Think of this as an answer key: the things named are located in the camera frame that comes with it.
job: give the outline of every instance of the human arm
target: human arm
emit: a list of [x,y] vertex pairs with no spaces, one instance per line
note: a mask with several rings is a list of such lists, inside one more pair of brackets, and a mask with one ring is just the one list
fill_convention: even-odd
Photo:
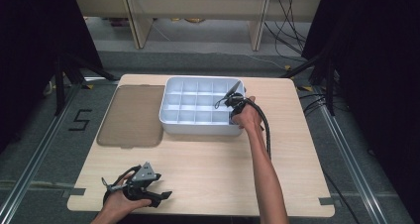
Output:
[[[124,178],[120,180],[119,185],[123,184],[124,180],[128,177],[130,177],[130,174],[124,176]],[[135,209],[146,207],[151,204],[152,202],[148,199],[131,201],[127,199],[122,190],[118,190],[108,196],[101,211],[96,215],[91,224],[114,224]]]
[[[256,100],[254,96],[250,99],[253,102]],[[265,149],[260,114],[247,104],[242,112],[232,119],[240,128],[246,130],[250,140],[261,223],[288,223],[280,182]]]

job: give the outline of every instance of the wooden tabletop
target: wooden tabletop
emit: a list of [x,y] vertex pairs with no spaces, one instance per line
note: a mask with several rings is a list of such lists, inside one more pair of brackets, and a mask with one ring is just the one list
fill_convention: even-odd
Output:
[[[126,74],[118,86],[165,85],[169,75]],[[271,158],[280,180],[289,216],[331,217],[333,205],[321,205],[330,192],[292,80],[286,78],[238,77],[255,96],[270,128]],[[163,133],[153,148],[92,148],[67,207],[74,211],[99,211],[109,183],[128,168],[150,162],[161,174],[148,191],[172,191],[158,208],[139,213],[186,215],[259,216],[251,151],[247,134],[238,137],[170,135]]]

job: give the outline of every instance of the white plastic organizer tray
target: white plastic organizer tray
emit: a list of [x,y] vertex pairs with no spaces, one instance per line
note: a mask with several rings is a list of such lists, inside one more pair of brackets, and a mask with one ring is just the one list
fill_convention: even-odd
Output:
[[[215,104],[238,82],[237,78],[175,76],[166,82],[159,118],[170,134],[238,136],[242,130],[230,121],[232,107]],[[241,82],[237,92],[245,96]]]

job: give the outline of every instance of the hand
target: hand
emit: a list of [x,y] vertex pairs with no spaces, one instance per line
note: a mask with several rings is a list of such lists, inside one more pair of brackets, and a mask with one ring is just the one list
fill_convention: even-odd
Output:
[[[124,180],[131,174],[125,175],[118,183],[122,185]],[[117,223],[135,209],[146,207],[152,204],[151,200],[141,199],[131,201],[127,199],[122,190],[111,193],[105,201],[102,210],[98,213],[92,223]]]
[[[253,102],[256,101],[254,96],[251,96],[249,99]],[[232,120],[234,123],[238,124],[241,129],[249,131],[250,129],[261,127],[262,117],[253,106],[247,104],[240,114],[232,117]]]

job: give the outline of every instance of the forearm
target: forearm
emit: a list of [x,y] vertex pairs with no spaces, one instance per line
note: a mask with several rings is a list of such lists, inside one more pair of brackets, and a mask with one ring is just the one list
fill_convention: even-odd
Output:
[[260,126],[247,129],[253,157],[254,181],[261,222],[288,223],[282,190],[269,159]]

